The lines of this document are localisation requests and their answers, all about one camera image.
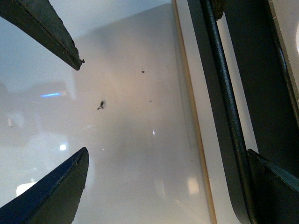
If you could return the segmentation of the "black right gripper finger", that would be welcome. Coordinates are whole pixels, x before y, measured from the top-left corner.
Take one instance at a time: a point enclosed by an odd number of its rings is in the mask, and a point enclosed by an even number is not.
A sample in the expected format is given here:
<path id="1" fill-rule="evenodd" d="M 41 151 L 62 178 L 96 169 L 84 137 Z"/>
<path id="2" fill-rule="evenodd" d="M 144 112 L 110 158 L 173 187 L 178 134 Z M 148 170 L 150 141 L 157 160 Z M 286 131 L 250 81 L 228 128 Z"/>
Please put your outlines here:
<path id="1" fill-rule="evenodd" d="M 48 0 L 2 0 L 0 16 L 35 39 L 75 70 L 85 62 Z"/>
<path id="2" fill-rule="evenodd" d="M 2 224 L 71 224 L 89 167 L 83 147 L 24 193 L 0 209 Z"/>

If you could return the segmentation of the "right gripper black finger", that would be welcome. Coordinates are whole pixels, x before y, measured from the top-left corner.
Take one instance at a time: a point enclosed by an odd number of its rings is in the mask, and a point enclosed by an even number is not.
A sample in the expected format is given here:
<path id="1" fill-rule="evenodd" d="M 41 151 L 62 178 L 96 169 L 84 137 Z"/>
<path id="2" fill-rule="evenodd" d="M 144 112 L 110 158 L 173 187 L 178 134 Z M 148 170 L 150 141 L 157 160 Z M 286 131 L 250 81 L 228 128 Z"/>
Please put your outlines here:
<path id="1" fill-rule="evenodd" d="M 225 10 L 227 0 L 210 0 L 212 4 L 212 12 L 214 14 L 215 20 L 222 18 Z"/>
<path id="2" fill-rule="evenodd" d="M 299 179 L 249 149 L 259 209 L 268 224 L 299 222 Z"/>

